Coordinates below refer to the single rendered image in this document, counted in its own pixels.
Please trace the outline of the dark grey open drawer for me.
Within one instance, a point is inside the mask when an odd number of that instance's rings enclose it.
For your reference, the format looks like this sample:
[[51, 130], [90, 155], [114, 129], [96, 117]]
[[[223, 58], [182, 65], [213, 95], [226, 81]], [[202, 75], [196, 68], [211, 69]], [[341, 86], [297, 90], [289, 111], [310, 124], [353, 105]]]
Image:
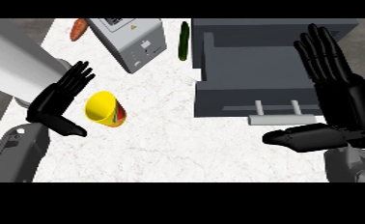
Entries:
[[294, 42], [313, 23], [340, 40], [357, 25], [353, 18], [195, 18], [190, 20], [195, 84], [193, 115], [247, 117], [263, 103], [267, 115], [319, 115], [317, 98]]

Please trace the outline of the yellow cup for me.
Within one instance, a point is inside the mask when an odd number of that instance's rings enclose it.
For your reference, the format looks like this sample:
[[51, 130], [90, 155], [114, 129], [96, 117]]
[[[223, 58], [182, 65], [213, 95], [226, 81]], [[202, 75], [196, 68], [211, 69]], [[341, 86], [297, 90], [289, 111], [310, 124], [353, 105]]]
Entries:
[[121, 126], [127, 119], [125, 109], [108, 91], [91, 95], [85, 102], [84, 112], [90, 121], [111, 127]]

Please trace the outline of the green cucumber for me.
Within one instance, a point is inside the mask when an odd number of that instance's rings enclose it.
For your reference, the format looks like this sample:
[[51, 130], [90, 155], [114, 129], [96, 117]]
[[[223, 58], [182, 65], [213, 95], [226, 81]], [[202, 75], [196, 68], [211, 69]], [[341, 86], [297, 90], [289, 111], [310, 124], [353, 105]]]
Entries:
[[186, 21], [182, 22], [180, 43], [179, 43], [179, 59], [186, 60], [187, 56], [187, 42], [189, 42], [189, 26]]

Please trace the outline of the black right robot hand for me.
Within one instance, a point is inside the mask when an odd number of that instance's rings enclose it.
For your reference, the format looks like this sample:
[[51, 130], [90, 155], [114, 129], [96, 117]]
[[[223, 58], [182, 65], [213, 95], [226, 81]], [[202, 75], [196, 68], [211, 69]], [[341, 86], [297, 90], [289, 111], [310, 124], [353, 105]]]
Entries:
[[294, 41], [313, 83], [325, 124], [295, 126], [263, 135], [267, 145], [297, 153], [351, 146], [365, 149], [365, 78], [347, 64], [338, 43], [325, 27], [307, 25]]

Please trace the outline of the large pale grey cylinder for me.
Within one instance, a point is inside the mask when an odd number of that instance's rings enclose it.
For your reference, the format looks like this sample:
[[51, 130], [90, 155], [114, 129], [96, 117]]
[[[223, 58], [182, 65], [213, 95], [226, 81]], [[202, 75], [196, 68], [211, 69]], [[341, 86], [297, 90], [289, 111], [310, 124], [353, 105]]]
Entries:
[[0, 18], [0, 91], [26, 108], [71, 64], [51, 56], [7, 18]]

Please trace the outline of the orange carrot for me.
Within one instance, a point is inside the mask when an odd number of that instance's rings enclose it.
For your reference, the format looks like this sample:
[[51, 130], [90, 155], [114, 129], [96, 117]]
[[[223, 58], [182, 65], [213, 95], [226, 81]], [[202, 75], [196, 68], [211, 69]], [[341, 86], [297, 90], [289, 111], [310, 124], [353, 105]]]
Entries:
[[85, 19], [78, 18], [74, 21], [74, 25], [72, 25], [71, 32], [69, 32], [69, 39], [74, 42], [81, 38], [83, 34], [87, 31], [87, 28], [88, 28], [88, 23], [87, 23]]

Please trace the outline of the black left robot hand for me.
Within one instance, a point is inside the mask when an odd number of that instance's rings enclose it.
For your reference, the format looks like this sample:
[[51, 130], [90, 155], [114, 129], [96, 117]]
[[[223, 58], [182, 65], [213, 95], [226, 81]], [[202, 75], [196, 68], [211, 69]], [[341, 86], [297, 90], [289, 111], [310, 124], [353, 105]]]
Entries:
[[43, 124], [62, 136], [77, 135], [85, 137], [87, 130], [66, 119], [62, 114], [94, 77], [88, 62], [78, 61], [60, 80], [49, 85], [29, 103], [25, 119], [31, 123]]

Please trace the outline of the grey box appliance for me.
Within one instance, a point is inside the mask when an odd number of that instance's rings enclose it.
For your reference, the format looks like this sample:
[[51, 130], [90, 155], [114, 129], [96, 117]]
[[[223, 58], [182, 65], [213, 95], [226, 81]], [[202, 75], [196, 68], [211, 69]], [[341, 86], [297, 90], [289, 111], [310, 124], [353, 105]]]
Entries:
[[88, 26], [127, 73], [167, 49], [159, 18], [87, 18]]

